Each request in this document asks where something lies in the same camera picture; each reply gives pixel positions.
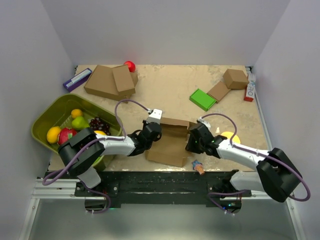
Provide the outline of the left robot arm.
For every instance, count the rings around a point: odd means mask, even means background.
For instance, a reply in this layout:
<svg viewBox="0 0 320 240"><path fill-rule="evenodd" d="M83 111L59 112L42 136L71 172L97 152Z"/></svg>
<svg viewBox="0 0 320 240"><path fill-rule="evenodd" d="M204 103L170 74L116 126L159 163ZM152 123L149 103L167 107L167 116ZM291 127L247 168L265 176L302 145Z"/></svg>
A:
<svg viewBox="0 0 320 240"><path fill-rule="evenodd" d="M62 173L78 178L86 185L86 191L92 196L99 196L104 184L93 163L100 156L137 156L149 150L152 144L160 140L162 128L159 119L148 118L143 128L126 136L107 136L96 134L85 128L63 143L58 154L65 165Z"/></svg>

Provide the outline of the brown cardboard box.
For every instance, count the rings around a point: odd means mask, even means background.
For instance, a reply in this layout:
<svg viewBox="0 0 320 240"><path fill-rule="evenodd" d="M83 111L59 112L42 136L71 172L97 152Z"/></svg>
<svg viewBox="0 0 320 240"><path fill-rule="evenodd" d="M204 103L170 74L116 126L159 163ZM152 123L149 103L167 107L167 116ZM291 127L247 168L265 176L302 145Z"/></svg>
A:
<svg viewBox="0 0 320 240"><path fill-rule="evenodd" d="M162 136L145 152L148 161L164 165L183 167L191 156L186 151L190 128L195 125L192 121L163 117L160 120Z"/></svg>

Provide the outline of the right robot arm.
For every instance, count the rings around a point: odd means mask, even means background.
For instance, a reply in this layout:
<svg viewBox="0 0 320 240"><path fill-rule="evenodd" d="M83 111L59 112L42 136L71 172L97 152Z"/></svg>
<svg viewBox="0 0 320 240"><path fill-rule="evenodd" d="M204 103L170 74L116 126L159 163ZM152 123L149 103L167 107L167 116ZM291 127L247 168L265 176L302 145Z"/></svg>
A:
<svg viewBox="0 0 320 240"><path fill-rule="evenodd" d="M231 160L253 172L236 172L223 183L223 192L230 197L242 190L265 192L273 200L283 203L302 183L302 176L288 156L279 148L259 150L231 143L222 135L213 136L210 126L198 122L190 129L185 149L195 154L206 154Z"/></svg>

